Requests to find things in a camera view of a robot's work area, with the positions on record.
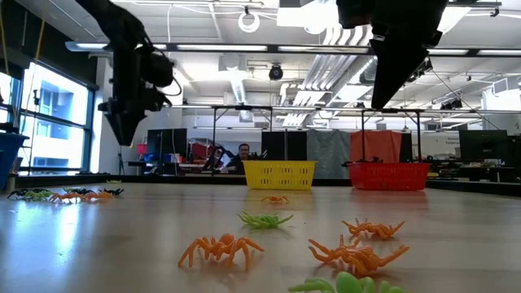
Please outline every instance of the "gray partition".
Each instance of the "gray partition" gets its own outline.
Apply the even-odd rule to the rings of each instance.
[[[315,178],[348,179],[342,163],[349,160],[351,134],[339,130],[308,131],[308,160],[316,160]]]

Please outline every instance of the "yellow basket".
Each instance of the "yellow basket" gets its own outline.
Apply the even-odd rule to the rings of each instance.
[[[243,161],[251,189],[310,190],[315,161]]]

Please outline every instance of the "person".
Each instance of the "person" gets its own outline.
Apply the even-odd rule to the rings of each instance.
[[[241,143],[239,153],[221,170],[221,173],[244,175],[243,161],[247,160],[250,155],[250,146],[247,143]]]

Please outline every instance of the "blue bin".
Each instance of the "blue bin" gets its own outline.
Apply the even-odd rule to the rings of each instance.
[[[12,133],[0,133],[0,190],[6,185],[7,176],[18,157],[18,150],[28,137]]]

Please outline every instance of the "computer monitor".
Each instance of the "computer monitor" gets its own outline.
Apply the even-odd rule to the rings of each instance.
[[[462,160],[509,159],[506,130],[460,130],[459,144]]]
[[[148,154],[179,154],[186,158],[187,129],[151,129],[147,135]]]

